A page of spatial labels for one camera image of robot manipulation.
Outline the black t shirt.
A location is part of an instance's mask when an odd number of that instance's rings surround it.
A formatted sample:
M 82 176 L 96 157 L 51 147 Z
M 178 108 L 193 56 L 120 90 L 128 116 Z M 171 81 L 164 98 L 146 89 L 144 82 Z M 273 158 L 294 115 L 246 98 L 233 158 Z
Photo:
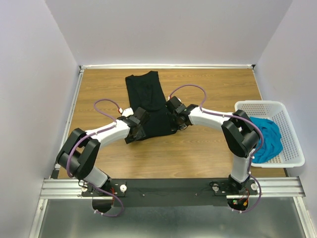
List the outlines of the black t shirt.
M 130 75 L 125 78 L 130 107 L 139 107 L 150 114 L 150 119 L 143 126 L 146 140 L 154 137 L 173 135 L 177 126 L 173 124 L 166 108 L 166 99 L 159 81 L 157 71 L 149 71 L 144 75 Z

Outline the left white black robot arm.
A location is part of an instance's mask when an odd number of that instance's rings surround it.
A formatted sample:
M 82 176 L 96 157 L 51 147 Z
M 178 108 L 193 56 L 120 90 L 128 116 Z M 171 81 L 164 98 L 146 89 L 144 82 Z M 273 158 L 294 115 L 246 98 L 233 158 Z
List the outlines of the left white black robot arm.
M 92 184 L 93 191 L 104 196 L 110 190 L 111 178 L 95 165 L 99 150 L 118 140 L 123 139 L 128 144 L 144 138 L 143 126 L 149 119 L 150 113 L 138 107 L 131 115 L 122 115 L 97 129 L 83 131 L 77 128 L 60 149 L 56 162 L 71 177 Z

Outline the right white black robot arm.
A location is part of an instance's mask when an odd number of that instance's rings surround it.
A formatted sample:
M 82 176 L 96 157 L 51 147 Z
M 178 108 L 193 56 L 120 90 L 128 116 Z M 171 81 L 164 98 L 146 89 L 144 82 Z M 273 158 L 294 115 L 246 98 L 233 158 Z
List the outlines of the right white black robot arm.
M 168 101 L 165 106 L 173 121 L 179 126 L 202 125 L 223 132 L 229 150 L 233 154 L 233 167 L 228 177 L 228 189 L 239 194 L 250 179 L 251 159 L 256 146 L 263 139 L 260 130 L 243 110 L 221 113 L 205 110 L 198 105 L 185 106 L 181 102 Z

